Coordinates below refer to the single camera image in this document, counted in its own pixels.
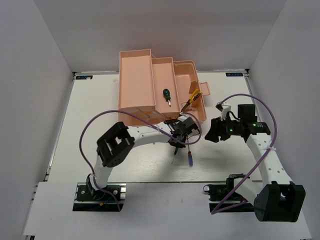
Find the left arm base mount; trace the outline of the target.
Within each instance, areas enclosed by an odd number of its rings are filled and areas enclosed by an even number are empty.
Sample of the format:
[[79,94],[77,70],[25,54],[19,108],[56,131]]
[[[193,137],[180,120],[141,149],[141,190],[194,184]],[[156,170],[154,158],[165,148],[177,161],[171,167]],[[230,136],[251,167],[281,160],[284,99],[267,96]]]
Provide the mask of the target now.
[[126,198],[125,183],[109,183],[104,190],[111,192],[115,199],[109,194],[92,187],[89,176],[86,183],[79,182],[75,190],[73,201],[73,212],[120,212]]

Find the pink plastic toolbox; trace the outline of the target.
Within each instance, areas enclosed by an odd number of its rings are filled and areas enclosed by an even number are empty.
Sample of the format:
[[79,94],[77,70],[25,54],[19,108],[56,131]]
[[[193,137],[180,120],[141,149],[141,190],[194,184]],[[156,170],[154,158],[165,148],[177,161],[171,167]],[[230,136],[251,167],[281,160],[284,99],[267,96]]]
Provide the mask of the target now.
[[[163,90],[168,89],[171,106]],[[200,82],[192,60],[175,61],[172,57],[155,57],[150,49],[119,53],[118,109],[131,116],[118,114],[127,126],[143,126],[137,118],[158,124],[178,117],[195,89],[202,95],[184,111],[204,122],[207,118],[204,97],[210,95],[207,82]]]

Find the dark green stubby screwdriver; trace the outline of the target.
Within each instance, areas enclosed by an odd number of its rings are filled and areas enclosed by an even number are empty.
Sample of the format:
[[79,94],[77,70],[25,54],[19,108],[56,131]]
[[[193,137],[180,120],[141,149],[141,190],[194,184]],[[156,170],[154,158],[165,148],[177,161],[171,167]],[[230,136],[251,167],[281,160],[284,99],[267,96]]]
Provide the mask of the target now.
[[163,93],[163,97],[165,98],[166,102],[171,107],[171,93],[170,93],[170,91],[167,88],[165,88],[162,91],[162,93]]

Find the blue red screwdriver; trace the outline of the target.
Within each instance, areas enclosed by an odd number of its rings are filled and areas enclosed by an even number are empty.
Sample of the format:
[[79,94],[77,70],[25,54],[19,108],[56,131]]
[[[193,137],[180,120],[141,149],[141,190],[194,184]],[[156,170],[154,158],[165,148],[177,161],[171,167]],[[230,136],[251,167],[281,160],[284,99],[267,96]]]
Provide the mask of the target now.
[[194,163],[193,163],[192,152],[191,152],[191,150],[190,150],[190,146],[189,146],[189,145],[187,146],[187,150],[188,150],[188,153],[187,153],[187,154],[188,154],[188,155],[187,155],[187,156],[188,156],[188,165],[189,165],[189,167],[192,168]]

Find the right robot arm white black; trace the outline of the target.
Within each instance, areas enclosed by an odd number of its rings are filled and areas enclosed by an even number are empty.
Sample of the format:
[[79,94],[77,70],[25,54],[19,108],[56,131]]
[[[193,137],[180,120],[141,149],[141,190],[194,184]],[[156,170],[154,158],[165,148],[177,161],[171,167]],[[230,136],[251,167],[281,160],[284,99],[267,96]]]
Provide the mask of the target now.
[[300,215],[306,191],[302,185],[295,184],[284,170],[276,150],[271,146],[271,131],[265,122],[259,122],[254,104],[239,104],[237,115],[231,106],[217,104],[221,115],[211,120],[205,140],[218,143],[231,136],[239,136],[253,154],[261,175],[262,185],[253,182],[245,174],[231,174],[224,184],[207,184],[203,191],[209,200],[216,204],[210,209],[214,213],[234,209],[242,212],[253,207],[260,222],[295,223]]

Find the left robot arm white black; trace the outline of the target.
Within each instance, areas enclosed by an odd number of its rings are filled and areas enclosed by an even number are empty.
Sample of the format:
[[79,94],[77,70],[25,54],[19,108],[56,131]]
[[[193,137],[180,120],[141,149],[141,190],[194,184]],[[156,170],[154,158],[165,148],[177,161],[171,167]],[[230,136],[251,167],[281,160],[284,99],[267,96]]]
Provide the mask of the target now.
[[185,115],[146,126],[126,126],[122,121],[115,123],[96,142],[97,159],[94,173],[87,178],[88,193],[96,200],[103,198],[112,169],[120,165],[133,148],[166,143],[182,149],[189,145],[188,138],[201,133],[199,124]]

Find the yellow black pliers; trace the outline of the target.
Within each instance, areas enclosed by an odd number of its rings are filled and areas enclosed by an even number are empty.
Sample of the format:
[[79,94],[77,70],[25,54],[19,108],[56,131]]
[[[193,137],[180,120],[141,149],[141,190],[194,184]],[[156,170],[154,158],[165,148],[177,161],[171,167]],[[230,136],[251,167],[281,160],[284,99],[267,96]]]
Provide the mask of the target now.
[[188,101],[186,102],[186,104],[183,106],[183,108],[181,109],[181,112],[184,112],[187,107],[192,104],[193,102],[195,102],[201,95],[202,95],[202,91],[199,90],[198,88],[196,88],[193,93],[191,94],[191,96],[189,97]]

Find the black green precision screwdriver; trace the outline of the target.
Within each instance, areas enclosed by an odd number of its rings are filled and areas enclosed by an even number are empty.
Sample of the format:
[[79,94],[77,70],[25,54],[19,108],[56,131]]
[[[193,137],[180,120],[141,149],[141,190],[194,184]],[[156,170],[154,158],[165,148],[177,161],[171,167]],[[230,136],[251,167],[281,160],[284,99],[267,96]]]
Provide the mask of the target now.
[[171,161],[171,164],[173,166],[176,166],[177,164],[179,164],[180,158],[181,158],[180,153],[181,153],[181,149],[176,147],[173,153],[172,161]]

